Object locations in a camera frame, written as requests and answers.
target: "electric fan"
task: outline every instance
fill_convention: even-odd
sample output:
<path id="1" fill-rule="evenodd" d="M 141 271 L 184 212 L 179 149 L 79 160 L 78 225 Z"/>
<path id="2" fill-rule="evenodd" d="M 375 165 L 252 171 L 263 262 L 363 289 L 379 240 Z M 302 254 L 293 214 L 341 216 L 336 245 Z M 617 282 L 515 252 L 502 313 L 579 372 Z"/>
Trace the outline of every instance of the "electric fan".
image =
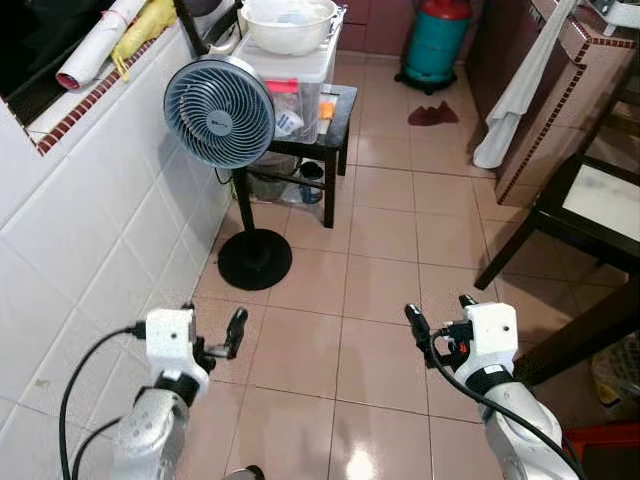
<path id="1" fill-rule="evenodd" d="M 164 114 L 191 153 L 232 171 L 244 231 L 220 250 L 220 275 L 244 290 L 278 283 L 291 267 L 291 248 L 277 233 L 255 228 L 247 187 L 247 166 L 264 154 L 275 131 L 273 102 L 260 77 L 237 58 L 201 57 L 169 82 Z"/>

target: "gas cylinder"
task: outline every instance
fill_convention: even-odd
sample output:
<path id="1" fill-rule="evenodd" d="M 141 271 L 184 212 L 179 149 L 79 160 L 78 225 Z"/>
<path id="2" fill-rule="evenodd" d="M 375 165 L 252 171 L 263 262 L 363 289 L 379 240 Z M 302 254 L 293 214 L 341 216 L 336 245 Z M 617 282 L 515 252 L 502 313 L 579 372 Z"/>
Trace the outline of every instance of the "gas cylinder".
<path id="1" fill-rule="evenodd" d="M 431 94 L 455 80 L 453 65 L 471 21 L 468 0 L 426 0 L 420 7 L 402 71 L 396 76 Z"/>

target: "floor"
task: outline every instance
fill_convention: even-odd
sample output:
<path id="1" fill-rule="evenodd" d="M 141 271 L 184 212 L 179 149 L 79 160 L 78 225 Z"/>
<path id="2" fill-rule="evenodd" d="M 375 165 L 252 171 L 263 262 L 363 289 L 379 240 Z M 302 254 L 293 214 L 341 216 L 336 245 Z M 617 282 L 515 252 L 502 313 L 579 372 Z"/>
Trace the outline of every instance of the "floor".
<path id="1" fill-rule="evenodd" d="M 283 234 L 293 266 L 269 290 L 219 276 L 216 251 L 241 229 L 232 205 L 198 285 L 199 334 L 222 338 L 233 311 L 249 322 L 238 358 L 219 362 L 189 426 L 180 478 L 217 479 L 249 464 L 275 480 L 498 479 L 475 405 L 425 371 L 402 314 L 460 317 L 460 293 L 518 311 L 521 348 L 560 328 L 623 281 L 620 272 L 536 235 L 485 291 L 472 284 L 526 212 L 499 206 L 490 172 L 469 164 L 477 121 L 461 74 L 432 97 L 393 82 L 395 61 L 341 55 L 335 83 L 355 85 L 347 175 L 336 225 L 320 212 L 255 204 Z M 446 100 L 458 124 L 409 127 Z M 537 388 L 564 425 L 600 423 L 585 362 Z"/>

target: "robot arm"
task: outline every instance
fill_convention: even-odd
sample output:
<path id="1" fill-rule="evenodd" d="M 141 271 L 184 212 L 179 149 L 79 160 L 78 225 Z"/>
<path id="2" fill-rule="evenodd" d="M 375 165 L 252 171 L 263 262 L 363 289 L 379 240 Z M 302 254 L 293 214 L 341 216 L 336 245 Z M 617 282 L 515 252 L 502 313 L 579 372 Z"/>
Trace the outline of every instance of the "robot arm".
<path id="1" fill-rule="evenodd" d="M 532 424 L 560 447 L 562 431 L 554 415 L 512 376 L 513 357 L 518 349 L 513 307 L 503 303 L 476 304 L 466 295 L 460 297 L 460 302 L 464 307 L 463 320 L 449 322 L 435 334 L 430 333 L 429 325 L 415 305 L 406 306 L 406 316 L 417 346 L 424 353 L 427 368 L 441 370 L 442 366 L 450 366 L 453 378 L 443 369 L 441 373 L 449 376 L 450 382 L 462 386 L 456 388 L 463 393 L 470 390 L 479 396 L 477 400 L 495 402 Z M 449 354 L 441 355 L 433 348 L 438 336 L 447 340 Z M 481 407 L 481 416 L 487 442 L 505 479 L 579 478 L 565 458 L 521 423 L 485 406 Z"/>
<path id="2" fill-rule="evenodd" d="M 156 380 L 153 387 L 141 390 L 132 411 L 118 424 L 112 479 L 175 478 L 189 407 L 206 394 L 215 359 L 236 356 L 247 317 L 247 311 L 239 308 L 225 343 L 205 347 L 204 338 L 196 336 L 193 305 L 149 312 L 146 349 Z"/>

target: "white plastic container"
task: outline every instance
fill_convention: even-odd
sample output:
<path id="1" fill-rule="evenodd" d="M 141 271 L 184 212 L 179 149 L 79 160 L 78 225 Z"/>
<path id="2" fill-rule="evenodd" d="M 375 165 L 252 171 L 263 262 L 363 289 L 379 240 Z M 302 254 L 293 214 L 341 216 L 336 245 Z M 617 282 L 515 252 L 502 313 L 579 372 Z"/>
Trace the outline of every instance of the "white plastic container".
<path id="1" fill-rule="evenodd" d="M 320 93 L 325 83 L 333 81 L 339 35 L 340 27 L 313 52 L 291 56 L 266 52 L 249 33 L 234 51 L 234 56 L 255 68 L 271 91 L 276 107 L 277 140 L 300 143 L 317 140 Z"/>

